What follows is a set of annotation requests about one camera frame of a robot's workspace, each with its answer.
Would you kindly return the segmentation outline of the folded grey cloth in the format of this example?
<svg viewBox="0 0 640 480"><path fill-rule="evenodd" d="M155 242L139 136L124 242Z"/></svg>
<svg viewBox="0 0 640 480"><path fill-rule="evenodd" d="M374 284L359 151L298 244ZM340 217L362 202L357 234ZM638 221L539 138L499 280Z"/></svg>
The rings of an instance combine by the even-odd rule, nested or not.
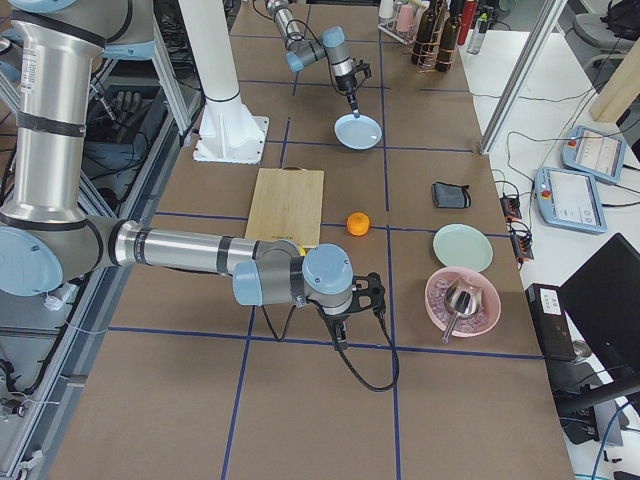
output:
<svg viewBox="0 0 640 480"><path fill-rule="evenodd" d="M435 182L431 186L432 198L437 208L465 209L471 206L468 185Z"/></svg>

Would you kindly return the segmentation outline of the bamboo cutting board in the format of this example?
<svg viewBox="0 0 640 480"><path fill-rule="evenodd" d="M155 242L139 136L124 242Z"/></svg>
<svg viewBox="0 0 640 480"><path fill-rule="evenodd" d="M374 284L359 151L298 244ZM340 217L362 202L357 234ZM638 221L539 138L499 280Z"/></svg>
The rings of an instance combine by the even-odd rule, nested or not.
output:
<svg viewBox="0 0 640 480"><path fill-rule="evenodd" d="M304 249L320 243L324 192L321 170L260 168L245 237L290 240Z"/></svg>

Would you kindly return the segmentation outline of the orange mandarin fruit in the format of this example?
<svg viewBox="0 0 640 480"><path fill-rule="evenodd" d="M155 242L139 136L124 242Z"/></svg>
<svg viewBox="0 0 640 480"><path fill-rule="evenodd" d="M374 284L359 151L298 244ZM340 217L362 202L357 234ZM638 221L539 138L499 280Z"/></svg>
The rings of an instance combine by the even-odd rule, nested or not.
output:
<svg viewBox="0 0 640 480"><path fill-rule="evenodd" d="M370 230L370 226L370 217L364 212L353 212L346 221L347 231L356 237L366 235Z"/></svg>

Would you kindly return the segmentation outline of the red cylinder bottle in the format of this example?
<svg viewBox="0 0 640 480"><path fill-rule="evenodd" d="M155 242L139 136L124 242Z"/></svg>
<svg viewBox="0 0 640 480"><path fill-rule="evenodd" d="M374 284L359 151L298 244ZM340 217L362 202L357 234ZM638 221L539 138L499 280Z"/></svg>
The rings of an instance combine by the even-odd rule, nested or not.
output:
<svg viewBox="0 0 640 480"><path fill-rule="evenodd" d="M460 15L460 29L457 38L458 46L462 46L466 43L468 32L473 23L478 4L478 0L467 0L464 4L464 8Z"/></svg>

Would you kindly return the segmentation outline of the metal scoop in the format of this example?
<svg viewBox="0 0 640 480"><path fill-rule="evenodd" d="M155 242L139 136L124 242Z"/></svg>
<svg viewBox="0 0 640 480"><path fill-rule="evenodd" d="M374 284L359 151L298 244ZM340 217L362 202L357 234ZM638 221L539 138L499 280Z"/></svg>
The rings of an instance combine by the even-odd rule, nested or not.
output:
<svg viewBox="0 0 640 480"><path fill-rule="evenodd" d="M460 318L469 318L479 312L482 306L483 289L463 279L456 279L447 289L444 299L446 310L451 314L441 341L448 344L452 332Z"/></svg>

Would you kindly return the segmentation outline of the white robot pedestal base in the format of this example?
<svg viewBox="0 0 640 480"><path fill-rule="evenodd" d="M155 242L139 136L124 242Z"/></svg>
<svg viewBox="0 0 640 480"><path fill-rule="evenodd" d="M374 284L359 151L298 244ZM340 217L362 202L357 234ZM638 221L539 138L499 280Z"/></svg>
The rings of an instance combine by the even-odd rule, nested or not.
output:
<svg viewBox="0 0 640 480"><path fill-rule="evenodd" d="M258 164L269 119L242 101L223 3L184 1L181 10L205 96L194 159Z"/></svg>

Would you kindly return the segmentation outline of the black monitor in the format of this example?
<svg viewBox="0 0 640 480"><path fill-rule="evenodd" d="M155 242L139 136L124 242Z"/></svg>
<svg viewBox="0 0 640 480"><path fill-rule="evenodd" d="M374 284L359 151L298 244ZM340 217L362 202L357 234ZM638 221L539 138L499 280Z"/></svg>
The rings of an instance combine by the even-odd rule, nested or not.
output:
<svg viewBox="0 0 640 480"><path fill-rule="evenodd" d="M613 380L556 399L557 412L627 397L639 402L639 251L620 233L600 247L560 287L571 321Z"/></svg>

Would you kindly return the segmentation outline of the pink bowl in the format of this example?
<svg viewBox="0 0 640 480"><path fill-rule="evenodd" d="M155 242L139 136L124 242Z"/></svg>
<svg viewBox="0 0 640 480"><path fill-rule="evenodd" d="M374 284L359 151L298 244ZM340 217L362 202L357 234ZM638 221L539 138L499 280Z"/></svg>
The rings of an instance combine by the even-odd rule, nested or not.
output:
<svg viewBox="0 0 640 480"><path fill-rule="evenodd" d="M501 315L495 287L480 273L464 267L445 267L428 279L425 308L447 343L452 337L479 336L492 330Z"/></svg>

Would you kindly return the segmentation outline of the dark wine bottle lower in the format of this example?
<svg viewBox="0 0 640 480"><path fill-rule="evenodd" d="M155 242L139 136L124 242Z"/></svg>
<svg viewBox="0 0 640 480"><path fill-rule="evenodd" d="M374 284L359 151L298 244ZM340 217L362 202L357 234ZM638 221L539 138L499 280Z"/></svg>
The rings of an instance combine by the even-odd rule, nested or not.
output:
<svg viewBox="0 0 640 480"><path fill-rule="evenodd" d="M456 42L461 26L461 14L464 9L464 0L454 0L449 5L449 16L444 22L435 69L438 72L447 72L453 63Z"/></svg>

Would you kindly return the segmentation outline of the black computer box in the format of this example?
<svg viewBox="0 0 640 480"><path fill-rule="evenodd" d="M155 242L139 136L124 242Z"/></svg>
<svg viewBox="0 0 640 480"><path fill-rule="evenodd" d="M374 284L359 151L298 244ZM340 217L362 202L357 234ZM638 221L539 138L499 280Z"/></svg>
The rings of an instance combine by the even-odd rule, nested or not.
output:
<svg viewBox="0 0 640 480"><path fill-rule="evenodd" d="M576 354L566 312L560 301L559 288L532 283L525 294L543 356L547 360L572 362Z"/></svg>

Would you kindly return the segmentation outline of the aluminium frame post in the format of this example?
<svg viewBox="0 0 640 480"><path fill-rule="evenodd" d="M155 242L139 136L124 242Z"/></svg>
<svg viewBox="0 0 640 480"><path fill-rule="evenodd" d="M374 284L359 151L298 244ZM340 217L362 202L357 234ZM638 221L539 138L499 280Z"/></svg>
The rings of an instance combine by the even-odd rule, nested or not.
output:
<svg viewBox="0 0 640 480"><path fill-rule="evenodd" d="M567 3L567 0L548 0L544 3L479 144L481 155L488 155L496 143L531 70Z"/></svg>

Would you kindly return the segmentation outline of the dark wine bottle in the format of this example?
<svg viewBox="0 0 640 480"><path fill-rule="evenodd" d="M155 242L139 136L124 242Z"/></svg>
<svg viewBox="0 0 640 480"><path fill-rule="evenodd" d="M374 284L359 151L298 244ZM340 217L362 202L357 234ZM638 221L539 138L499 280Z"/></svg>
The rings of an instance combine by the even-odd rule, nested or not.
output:
<svg viewBox="0 0 640 480"><path fill-rule="evenodd" d="M423 50L426 48L427 43L430 41L435 27L435 22L438 14L438 2L430 1L429 6L423 11L418 30L415 36L415 40L412 47L411 63L418 65L421 61Z"/></svg>
<svg viewBox="0 0 640 480"><path fill-rule="evenodd" d="M435 69L438 72L447 72L453 63L456 42L461 26L461 14L464 9L464 0L454 0L449 5L449 16L444 22Z"/></svg>

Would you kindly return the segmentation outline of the near teach pendant tablet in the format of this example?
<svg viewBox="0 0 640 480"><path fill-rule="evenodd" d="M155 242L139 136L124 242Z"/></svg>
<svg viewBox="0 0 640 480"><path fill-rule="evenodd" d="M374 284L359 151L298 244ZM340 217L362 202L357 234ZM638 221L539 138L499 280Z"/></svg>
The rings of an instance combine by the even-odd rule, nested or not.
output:
<svg viewBox="0 0 640 480"><path fill-rule="evenodd" d="M540 167L534 180L534 198L550 226L589 234L603 234L607 223L593 175Z"/></svg>

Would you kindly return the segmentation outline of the dark wine bottle upper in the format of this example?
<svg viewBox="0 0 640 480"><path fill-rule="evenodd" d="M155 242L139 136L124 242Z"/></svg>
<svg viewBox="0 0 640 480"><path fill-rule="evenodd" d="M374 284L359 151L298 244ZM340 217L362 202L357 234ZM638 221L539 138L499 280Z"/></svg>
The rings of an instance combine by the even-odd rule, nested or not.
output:
<svg viewBox="0 0 640 480"><path fill-rule="evenodd" d="M435 22L438 14L438 2L430 1L429 6L423 11L418 30L415 36L415 40L412 47L411 63L418 65L421 61L423 50L426 48L427 43L430 41L435 27Z"/></svg>

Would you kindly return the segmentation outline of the light green plate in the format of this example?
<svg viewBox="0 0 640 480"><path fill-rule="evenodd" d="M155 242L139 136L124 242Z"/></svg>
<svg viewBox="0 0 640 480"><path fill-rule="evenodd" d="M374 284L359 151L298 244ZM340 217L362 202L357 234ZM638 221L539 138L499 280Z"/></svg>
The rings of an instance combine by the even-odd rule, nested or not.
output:
<svg viewBox="0 0 640 480"><path fill-rule="evenodd" d="M492 263L493 247L486 235L466 224L449 224L433 237L437 260L447 267L464 267L475 272L486 270Z"/></svg>

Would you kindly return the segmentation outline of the grey water bottle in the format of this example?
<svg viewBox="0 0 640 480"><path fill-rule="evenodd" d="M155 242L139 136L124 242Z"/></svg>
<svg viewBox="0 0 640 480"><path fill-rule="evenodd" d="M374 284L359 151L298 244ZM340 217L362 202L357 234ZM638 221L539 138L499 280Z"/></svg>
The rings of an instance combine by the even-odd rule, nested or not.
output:
<svg viewBox="0 0 640 480"><path fill-rule="evenodd" d="M476 25L473 30L473 34L471 39L469 40L469 44L467 46L467 52L471 55L476 55L480 52L486 33L489 29L490 25L490 13L488 11L484 11L478 17Z"/></svg>

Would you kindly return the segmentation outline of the pink cup top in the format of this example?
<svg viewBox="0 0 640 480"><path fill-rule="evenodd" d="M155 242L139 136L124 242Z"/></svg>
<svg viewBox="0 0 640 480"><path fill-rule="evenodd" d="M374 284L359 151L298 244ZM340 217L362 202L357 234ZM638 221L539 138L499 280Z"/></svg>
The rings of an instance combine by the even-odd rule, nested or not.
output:
<svg viewBox="0 0 640 480"><path fill-rule="evenodd" d="M403 37L411 36L414 26L414 8L411 4L402 4L396 17L396 31Z"/></svg>

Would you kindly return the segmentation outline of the teach pendant tablet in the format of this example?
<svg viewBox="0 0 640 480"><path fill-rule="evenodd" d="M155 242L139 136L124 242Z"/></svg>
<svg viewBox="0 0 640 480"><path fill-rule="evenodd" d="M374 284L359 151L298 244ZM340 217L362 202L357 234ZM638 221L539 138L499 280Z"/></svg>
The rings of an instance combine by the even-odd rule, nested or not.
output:
<svg viewBox="0 0 640 480"><path fill-rule="evenodd" d="M598 181L613 185L620 180L627 146L621 136L579 125L563 144L561 160L570 169L592 174Z"/></svg>
<svg viewBox="0 0 640 480"><path fill-rule="evenodd" d="M603 234L607 223L593 175L540 167L534 180L534 198L550 226L589 234Z"/></svg>

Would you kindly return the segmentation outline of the light blue plate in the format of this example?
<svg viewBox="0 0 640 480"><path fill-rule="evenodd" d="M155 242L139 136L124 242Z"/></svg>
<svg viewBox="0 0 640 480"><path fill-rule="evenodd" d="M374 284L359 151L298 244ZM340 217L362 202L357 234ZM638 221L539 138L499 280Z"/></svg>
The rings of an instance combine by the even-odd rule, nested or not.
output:
<svg viewBox="0 0 640 480"><path fill-rule="evenodd" d="M335 121L334 132L339 142L350 149L367 150L382 139L382 129L373 118L353 114L343 115Z"/></svg>

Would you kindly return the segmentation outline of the far teach pendant tablet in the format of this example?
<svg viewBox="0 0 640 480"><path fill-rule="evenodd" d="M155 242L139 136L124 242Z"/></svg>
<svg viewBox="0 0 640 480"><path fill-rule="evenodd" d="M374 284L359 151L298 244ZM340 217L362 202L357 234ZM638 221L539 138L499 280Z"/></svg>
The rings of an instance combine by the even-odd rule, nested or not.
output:
<svg viewBox="0 0 640 480"><path fill-rule="evenodd" d="M620 180L627 146L621 136L579 125L563 144L561 160L570 169L592 174L598 181L613 185Z"/></svg>

